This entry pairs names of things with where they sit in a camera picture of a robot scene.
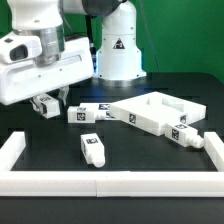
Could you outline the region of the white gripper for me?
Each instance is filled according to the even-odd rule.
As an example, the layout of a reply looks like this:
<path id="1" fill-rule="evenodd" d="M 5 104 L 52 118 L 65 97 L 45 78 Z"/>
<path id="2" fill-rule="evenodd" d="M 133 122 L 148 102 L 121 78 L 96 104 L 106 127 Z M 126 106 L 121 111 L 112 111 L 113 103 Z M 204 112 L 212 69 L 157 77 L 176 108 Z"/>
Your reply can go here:
<path id="1" fill-rule="evenodd" d="M 46 66 L 38 66 L 35 58 L 12 64 L 0 61 L 0 103 L 10 105 L 60 88 L 58 98 L 66 105 L 67 85 L 91 78 L 92 74 L 87 37 L 67 41 L 61 58 Z M 44 114 L 44 107 L 36 97 L 31 103 L 36 112 Z"/>

